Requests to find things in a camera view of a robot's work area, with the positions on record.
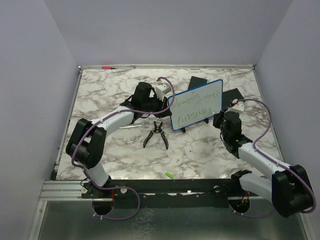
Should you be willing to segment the blue framed whiteboard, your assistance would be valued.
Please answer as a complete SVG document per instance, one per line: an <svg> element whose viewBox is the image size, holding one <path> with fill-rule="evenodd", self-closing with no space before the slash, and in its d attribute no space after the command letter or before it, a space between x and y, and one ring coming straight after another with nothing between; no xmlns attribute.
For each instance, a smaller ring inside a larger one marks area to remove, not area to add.
<svg viewBox="0 0 320 240"><path fill-rule="evenodd" d="M170 96L171 128L178 131L218 113L223 104L223 80L217 79Z"/></svg>

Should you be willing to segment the green marker cap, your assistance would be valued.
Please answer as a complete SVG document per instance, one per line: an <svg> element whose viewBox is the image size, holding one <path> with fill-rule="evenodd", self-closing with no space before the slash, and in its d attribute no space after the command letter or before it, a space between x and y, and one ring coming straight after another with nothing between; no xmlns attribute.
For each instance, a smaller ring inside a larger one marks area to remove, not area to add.
<svg viewBox="0 0 320 240"><path fill-rule="evenodd" d="M169 173L169 172L166 172L165 175L166 175L167 177L171 178L171 179L174 178L174 176L173 176L171 173Z"/></svg>

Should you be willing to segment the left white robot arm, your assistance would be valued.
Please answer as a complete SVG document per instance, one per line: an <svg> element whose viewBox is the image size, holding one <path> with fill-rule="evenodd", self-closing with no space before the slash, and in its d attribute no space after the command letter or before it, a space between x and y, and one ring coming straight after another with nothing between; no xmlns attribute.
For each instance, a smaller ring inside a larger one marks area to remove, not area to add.
<svg viewBox="0 0 320 240"><path fill-rule="evenodd" d="M170 117L171 104L166 94L174 91L172 83L165 77L158 78L157 86L141 81L134 94L113 112L94 120L81 118L76 123L65 152L71 157L72 165L81 168L94 184L93 191L97 196L106 197L111 190L111 177L101 163L106 138L142 117Z"/></svg>

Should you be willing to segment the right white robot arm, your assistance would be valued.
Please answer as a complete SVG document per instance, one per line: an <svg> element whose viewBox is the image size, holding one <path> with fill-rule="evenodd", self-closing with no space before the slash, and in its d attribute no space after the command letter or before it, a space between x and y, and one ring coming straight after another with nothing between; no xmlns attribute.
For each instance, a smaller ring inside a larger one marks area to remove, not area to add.
<svg viewBox="0 0 320 240"><path fill-rule="evenodd" d="M258 176L250 170L240 170L233 174L229 189L234 195L254 193L271 202L284 218L315 210L317 201L306 170L301 165L284 163L258 148L242 133L239 113L222 109L214 114L213 126L220 130L220 138L229 153L262 173Z"/></svg>

